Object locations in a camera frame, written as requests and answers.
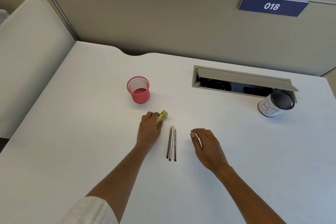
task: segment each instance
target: forearm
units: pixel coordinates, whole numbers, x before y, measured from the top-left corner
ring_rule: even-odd
[[[95,196],[106,200],[119,223],[147,152],[136,145],[112,172],[87,194],[87,197]]]
[[[216,174],[225,186],[247,224],[285,224],[285,222],[228,166]]]

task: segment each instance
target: shirt sleeve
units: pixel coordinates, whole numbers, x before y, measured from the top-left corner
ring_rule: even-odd
[[[118,224],[109,204],[98,197],[84,197],[57,224]]]

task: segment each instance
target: pink cup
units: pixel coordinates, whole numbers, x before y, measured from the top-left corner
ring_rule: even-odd
[[[127,82],[127,90],[137,104],[144,104],[151,96],[149,94],[149,81],[142,76],[135,76]]]

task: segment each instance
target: number sign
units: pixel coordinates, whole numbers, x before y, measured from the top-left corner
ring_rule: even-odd
[[[298,0],[242,0],[238,10],[298,17],[308,4]]]

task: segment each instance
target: yellow object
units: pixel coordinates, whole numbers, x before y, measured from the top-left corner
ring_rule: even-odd
[[[168,116],[168,112],[163,110],[156,119],[156,124],[158,124],[164,117]]]

